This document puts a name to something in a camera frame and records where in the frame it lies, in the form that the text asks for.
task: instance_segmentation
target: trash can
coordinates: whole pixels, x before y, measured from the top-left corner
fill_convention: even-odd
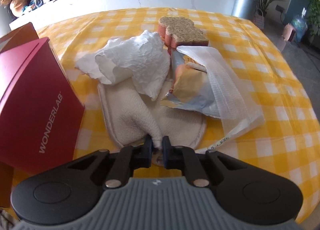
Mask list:
[[[259,0],[236,0],[231,15],[252,20]]]

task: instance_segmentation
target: gray ribbed pad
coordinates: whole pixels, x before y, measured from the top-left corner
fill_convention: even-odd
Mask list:
[[[190,186],[185,177],[131,178],[126,186],[107,190],[87,215],[60,226],[22,221],[14,230],[301,230],[290,220],[254,226],[226,213],[211,191]]]

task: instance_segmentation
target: plastic water bottle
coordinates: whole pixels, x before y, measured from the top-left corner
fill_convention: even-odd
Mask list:
[[[307,10],[303,8],[301,15],[296,15],[292,21],[291,25],[296,29],[297,41],[300,42],[304,34],[308,29],[307,21],[305,19]]]

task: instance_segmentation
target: white cloth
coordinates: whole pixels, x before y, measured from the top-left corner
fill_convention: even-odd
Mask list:
[[[146,134],[158,149],[163,136],[169,136],[173,146],[198,146],[206,128],[205,116],[161,106],[160,100],[171,86],[172,82],[165,81],[158,99],[151,101],[135,90],[131,79],[114,86],[98,85],[105,124],[118,147],[141,141]]]

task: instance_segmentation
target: crumpled paper towel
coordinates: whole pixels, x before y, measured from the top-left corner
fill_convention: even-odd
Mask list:
[[[157,32],[145,30],[123,41],[110,39],[105,47],[80,58],[75,67],[103,84],[132,78],[138,93],[154,101],[170,67],[170,56]]]

